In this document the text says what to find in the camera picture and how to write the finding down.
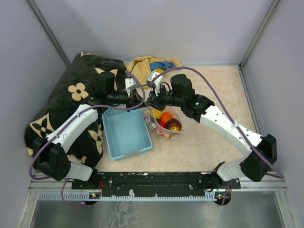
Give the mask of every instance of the blue plastic basket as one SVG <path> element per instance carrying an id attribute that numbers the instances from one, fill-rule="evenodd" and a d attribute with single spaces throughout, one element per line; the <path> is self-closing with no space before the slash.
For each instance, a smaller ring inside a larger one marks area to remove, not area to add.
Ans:
<path id="1" fill-rule="evenodd" d="M 102 115 L 102 119 L 112 159 L 122 159 L 152 148 L 152 141 L 140 109 L 130 112 L 108 109 Z"/>

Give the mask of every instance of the gray wall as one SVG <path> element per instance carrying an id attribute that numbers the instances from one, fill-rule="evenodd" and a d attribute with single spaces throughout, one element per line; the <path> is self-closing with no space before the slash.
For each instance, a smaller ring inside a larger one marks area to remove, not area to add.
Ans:
<path id="1" fill-rule="evenodd" d="M 277 165 L 299 214 L 304 210 L 303 9 L 303 0 L 281 1 L 245 67 L 264 132 L 277 138 Z"/>
<path id="2" fill-rule="evenodd" d="M 30 178 L 23 132 L 65 66 L 25 0 L 0 0 L 0 227 L 14 228 Z"/>
<path id="3" fill-rule="evenodd" d="M 238 64 L 271 0 L 35 0 L 64 51 Z"/>

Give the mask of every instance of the tan towel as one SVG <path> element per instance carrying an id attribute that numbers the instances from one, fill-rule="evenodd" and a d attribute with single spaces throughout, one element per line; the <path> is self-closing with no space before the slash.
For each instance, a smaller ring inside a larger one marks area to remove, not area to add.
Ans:
<path id="1" fill-rule="evenodd" d="M 182 66 L 181 62 L 176 59 L 157 58 L 155 56 L 142 56 L 133 59 L 130 63 L 125 64 L 125 67 L 135 77 L 137 77 L 140 83 L 143 85 L 146 83 L 146 80 L 151 72 L 150 63 L 162 61 L 172 62 L 176 67 Z"/>

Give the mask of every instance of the robotic arm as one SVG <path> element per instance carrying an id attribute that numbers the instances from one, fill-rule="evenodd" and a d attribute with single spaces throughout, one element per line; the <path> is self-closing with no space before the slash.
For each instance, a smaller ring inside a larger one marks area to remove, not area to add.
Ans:
<path id="1" fill-rule="evenodd" d="M 152 81 L 157 75 L 152 74 L 148 80 Z M 127 107 L 132 107 L 140 103 L 141 97 L 136 92 L 138 85 L 131 78 L 126 79 L 125 83 L 126 91 L 114 91 L 112 88 L 108 89 L 104 86 L 104 90 L 107 91 L 104 101 L 89 99 L 87 104 L 81 104 L 75 113 L 46 139 L 37 138 L 33 145 L 34 155 L 55 136 L 55 139 L 49 142 L 46 151 L 43 152 L 44 156 L 39 156 L 33 167 L 57 181 L 64 178 L 88 181 L 94 170 L 84 164 L 70 162 L 66 153 L 81 132 L 105 111 L 103 109 L 98 113 L 96 109 L 85 110 L 95 104 L 126 104 Z M 214 129 L 241 151 L 243 158 L 226 163 L 222 162 L 211 173 L 210 178 L 215 180 L 219 186 L 222 186 L 226 181 L 244 176 L 253 181 L 260 181 L 270 170 L 270 167 L 252 151 L 237 127 L 246 133 L 250 142 L 265 159 L 271 164 L 275 163 L 276 139 L 273 136 L 268 134 L 263 137 L 239 124 L 233 124 L 211 100 L 195 94 L 191 81 L 184 74 L 171 78 L 172 90 L 167 90 L 162 85 L 162 76 L 149 86 L 153 87 L 153 90 L 145 105 L 139 107 L 148 105 L 158 110 L 163 110 L 167 105 L 180 107 L 187 117 Z"/>

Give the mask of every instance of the pillow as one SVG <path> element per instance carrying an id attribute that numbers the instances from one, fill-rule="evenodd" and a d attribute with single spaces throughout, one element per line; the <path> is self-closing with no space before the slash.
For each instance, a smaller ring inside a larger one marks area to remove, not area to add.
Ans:
<path id="1" fill-rule="evenodd" d="M 100 89 L 103 76 L 115 76 L 115 89 L 124 90 L 124 62 L 81 52 L 57 82 L 45 106 L 25 129 L 24 139 L 28 154 L 33 154 L 33 141 L 45 138 L 61 126 L 89 96 L 102 99 Z M 94 168 L 103 156 L 103 125 L 97 120 L 74 141 L 67 154 L 73 154 L 85 165 Z"/>

